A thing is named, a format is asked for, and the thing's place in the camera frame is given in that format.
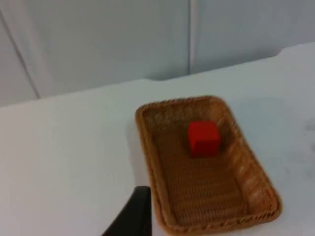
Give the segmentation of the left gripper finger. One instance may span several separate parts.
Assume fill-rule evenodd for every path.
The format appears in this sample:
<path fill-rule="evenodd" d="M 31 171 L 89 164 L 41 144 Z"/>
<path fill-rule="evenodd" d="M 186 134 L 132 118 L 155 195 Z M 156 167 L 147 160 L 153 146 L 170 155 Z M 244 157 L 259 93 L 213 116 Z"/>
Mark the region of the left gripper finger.
<path fill-rule="evenodd" d="M 103 233 L 104 236 L 151 236 L 152 200 L 148 186 L 134 188 L 124 208 Z"/>

